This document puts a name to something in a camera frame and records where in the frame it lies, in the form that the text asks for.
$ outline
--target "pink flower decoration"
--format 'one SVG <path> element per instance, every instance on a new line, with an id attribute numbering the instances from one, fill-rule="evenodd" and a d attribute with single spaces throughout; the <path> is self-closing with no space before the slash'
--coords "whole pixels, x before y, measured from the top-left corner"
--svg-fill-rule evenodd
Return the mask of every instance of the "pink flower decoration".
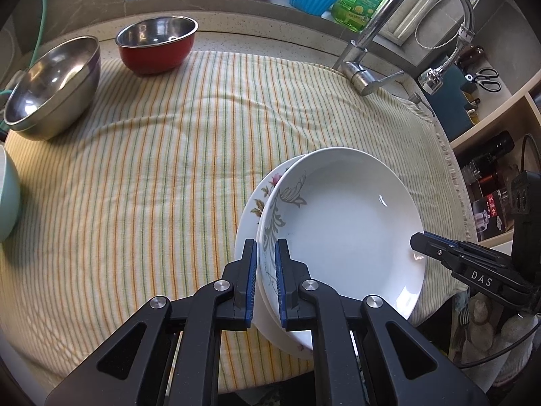
<path id="1" fill-rule="evenodd" d="M 276 184 L 278 183 L 278 180 L 280 180 L 282 178 L 282 174 L 274 174 L 272 176 L 272 180 L 270 181 L 272 186 L 276 186 Z"/>

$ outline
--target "red label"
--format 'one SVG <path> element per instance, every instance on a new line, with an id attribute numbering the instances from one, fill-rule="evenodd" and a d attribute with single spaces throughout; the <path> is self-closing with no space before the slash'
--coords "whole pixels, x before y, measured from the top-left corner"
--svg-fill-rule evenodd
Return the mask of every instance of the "red label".
<path id="1" fill-rule="evenodd" d="M 494 197 L 492 196 L 492 194 L 487 195 L 486 200 L 489 205 L 490 216 L 495 217 L 496 215 L 498 215 L 498 213 L 496 212 L 496 205 L 494 204 Z"/>

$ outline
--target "striped cloth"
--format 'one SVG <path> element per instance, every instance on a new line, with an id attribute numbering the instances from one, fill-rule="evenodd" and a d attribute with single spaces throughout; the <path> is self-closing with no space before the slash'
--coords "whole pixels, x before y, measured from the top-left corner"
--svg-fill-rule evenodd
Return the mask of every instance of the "striped cloth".
<path id="1" fill-rule="evenodd" d="M 254 55 L 193 52 L 145 78 L 104 61 L 93 107 L 72 128 L 6 142 L 22 214 L 0 253 L 0 328 L 52 389 L 154 295 L 182 298 L 218 279 L 259 181 L 327 146 L 386 163 L 426 230 L 475 233 L 443 131 L 410 102 L 381 89 L 361 98 L 334 70 Z M 429 260 L 410 320 L 464 288 Z M 220 391 L 311 367 L 255 328 L 226 332 Z"/>

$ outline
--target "scissors handle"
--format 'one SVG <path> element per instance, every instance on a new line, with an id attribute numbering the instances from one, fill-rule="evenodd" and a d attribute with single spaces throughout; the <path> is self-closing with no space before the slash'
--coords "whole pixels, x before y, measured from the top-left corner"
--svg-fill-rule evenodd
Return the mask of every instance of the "scissors handle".
<path id="1" fill-rule="evenodd" d="M 492 67 L 483 67 L 481 70 L 479 70 L 475 76 L 477 78 L 485 78 L 485 79 L 494 79 L 499 77 L 499 73 L 496 69 L 493 69 Z"/>
<path id="2" fill-rule="evenodd" d="M 477 85 L 490 93 L 497 93 L 501 90 L 501 84 L 494 80 L 476 80 Z"/>

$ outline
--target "window sill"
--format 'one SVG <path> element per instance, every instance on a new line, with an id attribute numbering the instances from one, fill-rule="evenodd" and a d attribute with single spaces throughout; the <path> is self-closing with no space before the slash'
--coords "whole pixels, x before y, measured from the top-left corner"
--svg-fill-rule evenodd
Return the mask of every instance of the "window sill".
<path id="1" fill-rule="evenodd" d="M 357 34 L 333 20 L 326 12 L 315 17 L 293 8 L 289 0 L 126 0 L 126 16 L 165 10 L 205 10 L 210 12 L 233 12 L 257 17 L 271 18 L 285 23 L 309 28 L 346 42 Z M 404 51 L 381 36 L 376 36 L 369 50 L 389 63 L 415 74 L 416 67 L 407 59 Z"/>

